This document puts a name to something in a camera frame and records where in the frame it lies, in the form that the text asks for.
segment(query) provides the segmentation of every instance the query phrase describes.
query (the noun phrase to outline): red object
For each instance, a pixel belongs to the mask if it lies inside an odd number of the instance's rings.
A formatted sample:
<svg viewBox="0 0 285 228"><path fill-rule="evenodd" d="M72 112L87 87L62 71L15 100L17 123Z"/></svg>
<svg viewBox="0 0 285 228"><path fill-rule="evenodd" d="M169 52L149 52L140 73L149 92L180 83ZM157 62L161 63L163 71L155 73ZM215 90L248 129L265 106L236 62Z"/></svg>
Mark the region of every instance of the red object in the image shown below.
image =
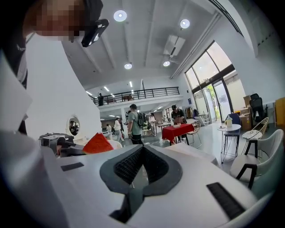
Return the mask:
<svg viewBox="0 0 285 228"><path fill-rule="evenodd" d="M167 126L162 129L162 139L168 139L171 143L174 143L174 138L194 131L192 124L182 123L181 127L174 128L173 126Z"/></svg>
<svg viewBox="0 0 285 228"><path fill-rule="evenodd" d="M113 149L114 148L105 138L105 136L102 133L97 133L85 145L85 147L83 148L83 152L87 154L97 154L97 153L102 153L106 151L112 151Z"/></svg>

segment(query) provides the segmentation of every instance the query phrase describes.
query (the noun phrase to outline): white chair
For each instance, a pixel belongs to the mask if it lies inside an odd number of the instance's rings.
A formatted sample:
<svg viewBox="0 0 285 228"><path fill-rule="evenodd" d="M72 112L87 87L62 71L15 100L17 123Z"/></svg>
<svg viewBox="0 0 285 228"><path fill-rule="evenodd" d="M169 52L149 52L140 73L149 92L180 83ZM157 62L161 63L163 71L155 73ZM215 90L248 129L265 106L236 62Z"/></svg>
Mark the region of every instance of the white chair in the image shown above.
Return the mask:
<svg viewBox="0 0 285 228"><path fill-rule="evenodd" d="M248 183L249 189L252 188L253 182L259 176L265 174L272 165L276 152L282 143L284 132L281 129L276 130L269 138L250 140L244 155L239 155L233 161L230 175L242 182ZM248 155L251 144L255 144L255 155ZM268 155L268 160L261 162L258 159L258 150L262 150Z"/></svg>
<svg viewBox="0 0 285 228"><path fill-rule="evenodd" d="M199 130L200 130L200 128L201 128L201 123L199 122L199 121L196 121L196 122L194 122L193 124L193 127L194 127L194 131L191 131L191 132L189 132L189 133L187 133L187 134L189 134L189 135L192 135L192 146L194 147L194 135L195 134L197 134L198 135L198 138L199 138L199 140L200 140L200 145L198 146L198 147L196 147L196 149L198 149L201 145L202 145L202 142L201 142L201 139L200 139L200 136L199 136Z"/></svg>
<svg viewBox="0 0 285 228"><path fill-rule="evenodd" d="M123 148L121 143L119 143L118 141L108 140L108 142L111 144L111 146L114 148L114 150Z"/></svg>
<svg viewBox="0 0 285 228"><path fill-rule="evenodd" d="M263 119L261 122L259 122L259 124L257 124L252 130L249 130L247 132L245 132L241 137L243 137L244 139L246 139L244 148L242 150L242 154L244 153L245 149L248 146L248 143L250 140L257 140L257 139L261 139L262 136L264 135L267 125L268 125L268 120L269 118L266 117L265 119ZM260 130L256 130L256 128L260 125L263 124L263 127Z"/></svg>

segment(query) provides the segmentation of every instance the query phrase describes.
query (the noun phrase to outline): woman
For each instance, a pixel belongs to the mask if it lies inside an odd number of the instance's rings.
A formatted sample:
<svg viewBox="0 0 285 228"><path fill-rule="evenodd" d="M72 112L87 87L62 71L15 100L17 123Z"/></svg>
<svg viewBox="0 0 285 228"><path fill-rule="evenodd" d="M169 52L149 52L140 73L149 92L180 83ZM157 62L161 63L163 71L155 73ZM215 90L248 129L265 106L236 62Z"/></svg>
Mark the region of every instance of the woman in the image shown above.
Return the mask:
<svg viewBox="0 0 285 228"><path fill-rule="evenodd" d="M148 118L148 122L151 124L151 132L153 136L156 136L156 131L155 131L155 123L156 123L156 119L155 119L155 114L151 113L151 115Z"/></svg>
<svg viewBox="0 0 285 228"><path fill-rule="evenodd" d="M120 142L120 140L122 142L124 142L124 139L122 138L122 133L121 133L121 124L119 122L119 117L116 118L115 120L115 126L114 126L114 129L115 129L115 135L117 136L117 141Z"/></svg>

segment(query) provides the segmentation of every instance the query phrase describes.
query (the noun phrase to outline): round mirror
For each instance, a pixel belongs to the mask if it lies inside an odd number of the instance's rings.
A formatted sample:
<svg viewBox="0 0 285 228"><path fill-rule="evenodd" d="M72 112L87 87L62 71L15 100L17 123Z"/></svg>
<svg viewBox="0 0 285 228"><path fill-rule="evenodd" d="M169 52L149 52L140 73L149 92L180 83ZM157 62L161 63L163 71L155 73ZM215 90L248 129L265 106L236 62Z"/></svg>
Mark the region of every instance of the round mirror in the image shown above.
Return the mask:
<svg viewBox="0 0 285 228"><path fill-rule="evenodd" d="M80 130L80 124L77 117L71 117L69 120L69 131L71 135L77 135Z"/></svg>

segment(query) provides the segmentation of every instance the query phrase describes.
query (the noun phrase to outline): red tablecloth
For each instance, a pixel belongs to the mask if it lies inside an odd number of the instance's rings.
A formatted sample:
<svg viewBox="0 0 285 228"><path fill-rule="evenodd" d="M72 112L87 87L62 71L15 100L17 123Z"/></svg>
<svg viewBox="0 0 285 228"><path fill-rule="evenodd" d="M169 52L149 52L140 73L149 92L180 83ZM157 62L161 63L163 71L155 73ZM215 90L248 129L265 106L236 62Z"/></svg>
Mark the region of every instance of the red tablecloth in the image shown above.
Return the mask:
<svg viewBox="0 0 285 228"><path fill-rule="evenodd" d="M168 139L170 142L174 142L176 136L186 134L188 132L194 131L192 124L182 123L181 127L174 128L173 126L168 126L162 129L162 139Z"/></svg>

